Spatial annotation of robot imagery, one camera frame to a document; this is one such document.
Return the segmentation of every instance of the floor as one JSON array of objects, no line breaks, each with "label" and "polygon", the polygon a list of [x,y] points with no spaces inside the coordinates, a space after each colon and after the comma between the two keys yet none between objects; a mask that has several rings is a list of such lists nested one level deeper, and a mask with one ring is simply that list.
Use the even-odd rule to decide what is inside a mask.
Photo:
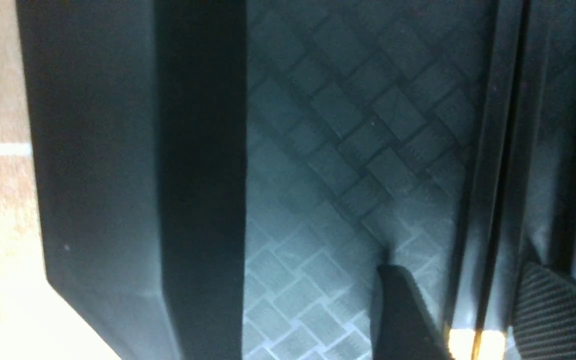
[{"label": "floor", "polygon": [[371,358],[384,249],[443,325],[492,2],[249,0],[244,358]]}]

